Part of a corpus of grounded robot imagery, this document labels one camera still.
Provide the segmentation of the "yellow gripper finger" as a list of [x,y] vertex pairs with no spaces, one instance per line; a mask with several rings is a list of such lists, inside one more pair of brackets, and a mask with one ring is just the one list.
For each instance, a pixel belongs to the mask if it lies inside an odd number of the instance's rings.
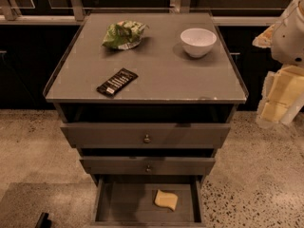
[[287,108],[277,103],[269,103],[261,100],[256,111],[256,123],[260,127],[273,127],[286,114]]
[[282,68],[274,77],[268,100],[286,107],[304,92],[304,69]]

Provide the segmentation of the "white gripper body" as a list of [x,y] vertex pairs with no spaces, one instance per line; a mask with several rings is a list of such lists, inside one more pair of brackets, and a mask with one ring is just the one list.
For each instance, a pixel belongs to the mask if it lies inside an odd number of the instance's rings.
[[293,94],[304,92],[304,68],[300,66],[285,65],[280,71],[283,77],[284,91]]

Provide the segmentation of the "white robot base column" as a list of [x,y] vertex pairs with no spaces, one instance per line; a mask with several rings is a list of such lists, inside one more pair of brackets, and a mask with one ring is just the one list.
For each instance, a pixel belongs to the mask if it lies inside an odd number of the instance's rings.
[[301,108],[304,106],[304,93],[302,93],[290,106],[285,115],[282,117],[280,122],[282,124],[290,124],[295,116],[299,113]]

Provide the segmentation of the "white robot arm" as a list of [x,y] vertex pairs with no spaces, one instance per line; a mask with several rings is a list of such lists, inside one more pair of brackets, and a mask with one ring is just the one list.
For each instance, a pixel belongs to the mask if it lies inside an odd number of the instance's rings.
[[262,128],[290,124],[304,105],[304,0],[293,0],[253,45],[269,48],[282,64],[265,77],[256,123]]

